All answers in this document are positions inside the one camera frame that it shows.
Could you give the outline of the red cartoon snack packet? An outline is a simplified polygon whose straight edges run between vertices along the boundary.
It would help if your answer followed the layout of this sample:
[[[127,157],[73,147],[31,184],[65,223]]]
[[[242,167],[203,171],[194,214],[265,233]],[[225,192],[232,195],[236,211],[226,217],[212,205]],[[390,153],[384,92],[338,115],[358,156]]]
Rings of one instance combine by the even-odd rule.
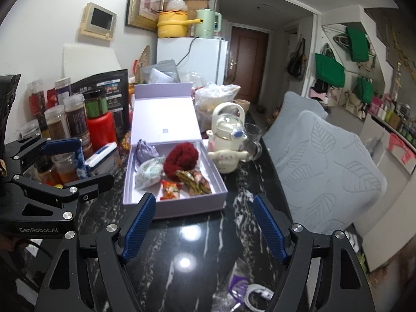
[[[163,180],[161,181],[162,195],[160,200],[180,199],[181,183]]]

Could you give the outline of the white mini fridge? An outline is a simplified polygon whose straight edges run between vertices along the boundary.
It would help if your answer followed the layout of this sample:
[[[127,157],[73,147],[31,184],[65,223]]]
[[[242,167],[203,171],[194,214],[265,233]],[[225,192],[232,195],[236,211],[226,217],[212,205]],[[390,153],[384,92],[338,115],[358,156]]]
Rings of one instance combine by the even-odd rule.
[[[179,73],[195,72],[206,82],[222,85],[226,73],[228,42],[199,37],[159,38],[157,63],[174,60]]]

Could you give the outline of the blue leaf cushion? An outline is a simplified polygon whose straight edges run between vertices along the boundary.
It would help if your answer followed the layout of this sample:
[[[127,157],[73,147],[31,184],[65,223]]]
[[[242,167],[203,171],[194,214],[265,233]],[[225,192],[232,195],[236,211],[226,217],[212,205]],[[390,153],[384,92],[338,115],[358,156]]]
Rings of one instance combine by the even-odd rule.
[[[310,232],[344,230],[368,211],[388,182],[360,138],[305,110],[273,139],[274,166],[294,223]]]
[[[295,125],[297,117],[304,110],[312,111],[324,120],[326,120],[328,116],[328,113],[318,101],[301,97],[295,92],[286,92],[281,110],[276,120],[263,136],[264,143],[278,144],[290,133],[292,127]]]

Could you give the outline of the white plastic food bag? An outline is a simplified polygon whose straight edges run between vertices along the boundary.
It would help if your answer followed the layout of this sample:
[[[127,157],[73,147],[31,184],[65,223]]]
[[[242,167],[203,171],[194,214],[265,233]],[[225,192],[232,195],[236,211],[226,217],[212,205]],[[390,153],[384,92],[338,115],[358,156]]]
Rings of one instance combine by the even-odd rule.
[[[214,109],[221,103],[232,102],[240,88],[234,84],[218,85],[209,82],[206,87],[195,91],[194,108],[201,132],[211,129]]]

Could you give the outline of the gold framed picture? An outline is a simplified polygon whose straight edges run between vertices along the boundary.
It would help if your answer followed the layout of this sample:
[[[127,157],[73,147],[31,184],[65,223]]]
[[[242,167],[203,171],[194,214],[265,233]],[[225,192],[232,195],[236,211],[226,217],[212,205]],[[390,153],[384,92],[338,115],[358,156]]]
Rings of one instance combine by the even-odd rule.
[[[127,0],[126,26],[156,32],[164,0]]]

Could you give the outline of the silver purple foil packet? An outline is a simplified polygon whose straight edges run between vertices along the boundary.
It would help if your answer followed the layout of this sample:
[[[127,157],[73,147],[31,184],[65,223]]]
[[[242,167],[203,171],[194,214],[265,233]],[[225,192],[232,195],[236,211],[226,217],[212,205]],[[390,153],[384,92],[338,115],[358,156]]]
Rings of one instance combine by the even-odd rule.
[[[214,312],[256,311],[245,303],[250,284],[250,269],[246,262],[238,258],[222,283],[213,294],[212,308]]]

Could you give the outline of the large green tote bag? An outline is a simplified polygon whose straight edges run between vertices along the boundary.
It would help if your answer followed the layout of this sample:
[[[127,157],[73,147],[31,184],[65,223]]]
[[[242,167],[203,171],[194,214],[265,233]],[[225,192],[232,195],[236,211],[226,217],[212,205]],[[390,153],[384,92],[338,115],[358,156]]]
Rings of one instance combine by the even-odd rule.
[[[344,66],[337,62],[328,43],[319,54],[315,54],[315,76],[332,87],[344,88],[346,71]]]

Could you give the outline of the white blue medicine box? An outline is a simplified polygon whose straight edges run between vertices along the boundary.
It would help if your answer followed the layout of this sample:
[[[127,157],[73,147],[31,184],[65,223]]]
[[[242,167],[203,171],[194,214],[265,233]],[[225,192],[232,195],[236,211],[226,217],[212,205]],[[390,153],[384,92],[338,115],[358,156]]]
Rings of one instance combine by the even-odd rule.
[[[116,142],[111,142],[100,148],[85,161],[89,177],[104,173],[114,175],[121,167],[121,157]]]

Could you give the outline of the gold patterned snack packet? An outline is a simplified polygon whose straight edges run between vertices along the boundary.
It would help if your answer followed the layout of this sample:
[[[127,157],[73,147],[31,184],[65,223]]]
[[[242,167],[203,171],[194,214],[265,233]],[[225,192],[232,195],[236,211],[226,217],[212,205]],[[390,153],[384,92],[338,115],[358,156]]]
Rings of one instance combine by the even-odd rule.
[[[176,171],[175,173],[178,179],[188,188],[190,196],[212,193],[208,180],[199,171]]]

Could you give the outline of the upper green tote bag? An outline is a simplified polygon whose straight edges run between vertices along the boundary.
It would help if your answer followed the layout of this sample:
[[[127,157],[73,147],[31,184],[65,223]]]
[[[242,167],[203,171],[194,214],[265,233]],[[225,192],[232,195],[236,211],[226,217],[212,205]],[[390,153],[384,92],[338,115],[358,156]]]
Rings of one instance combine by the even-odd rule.
[[[346,34],[350,39],[350,57],[353,62],[367,62],[369,50],[366,34],[355,28],[346,28]]]

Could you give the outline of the rear blue leaf cushion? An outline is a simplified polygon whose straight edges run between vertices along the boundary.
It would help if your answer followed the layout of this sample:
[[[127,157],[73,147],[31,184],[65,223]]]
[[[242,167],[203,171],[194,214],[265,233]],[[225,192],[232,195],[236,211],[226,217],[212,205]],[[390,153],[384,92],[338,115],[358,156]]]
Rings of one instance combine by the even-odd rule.
[[[324,120],[326,120],[328,116],[328,113],[318,101],[301,97],[295,92],[286,92],[281,110],[276,120],[263,136],[264,143],[278,144],[290,133],[292,127],[295,125],[297,117],[304,110],[312,111]]]

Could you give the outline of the yellow enamel pot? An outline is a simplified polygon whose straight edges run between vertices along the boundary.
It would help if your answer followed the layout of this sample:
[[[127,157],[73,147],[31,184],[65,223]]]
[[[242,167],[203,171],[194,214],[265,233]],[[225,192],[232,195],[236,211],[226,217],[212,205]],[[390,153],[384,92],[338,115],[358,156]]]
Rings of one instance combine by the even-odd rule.
[[[158,38],[187,37],[191,25],[203,23],[201,18],[189,19],[184,11],[163,11],[159,14],[157,22]]]

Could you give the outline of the dark red fluffy yarn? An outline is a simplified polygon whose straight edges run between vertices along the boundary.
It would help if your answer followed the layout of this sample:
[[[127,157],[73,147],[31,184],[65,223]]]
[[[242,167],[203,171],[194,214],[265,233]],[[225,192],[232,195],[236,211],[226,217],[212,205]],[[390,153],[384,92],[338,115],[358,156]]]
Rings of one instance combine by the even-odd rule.
[[[167,178],[178,181],[176,171],[191,171],[197,165],[199,152],[192,143],[177,144],[166,157],[164,173]]]

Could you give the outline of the lavender drawstring pouch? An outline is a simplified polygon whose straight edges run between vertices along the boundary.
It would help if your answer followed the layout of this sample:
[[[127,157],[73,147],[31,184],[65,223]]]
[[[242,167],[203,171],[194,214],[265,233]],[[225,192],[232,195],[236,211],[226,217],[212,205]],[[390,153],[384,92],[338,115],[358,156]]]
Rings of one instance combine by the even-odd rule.
[[[159,152],[155,147],[149,145],[145,140],[140,139],[135,148],[135,161],[140,166],[144,162],[159,157]]]

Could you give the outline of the open lavender gift box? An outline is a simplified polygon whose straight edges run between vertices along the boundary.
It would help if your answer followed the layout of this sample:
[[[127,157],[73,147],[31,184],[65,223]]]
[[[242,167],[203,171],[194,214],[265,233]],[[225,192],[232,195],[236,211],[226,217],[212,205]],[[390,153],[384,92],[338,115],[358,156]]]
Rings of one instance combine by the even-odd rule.
[[[123,202],[154,195],[156,219],[218,211],[226,201],[226,185],[202,144],[191,87],[135,86]]]

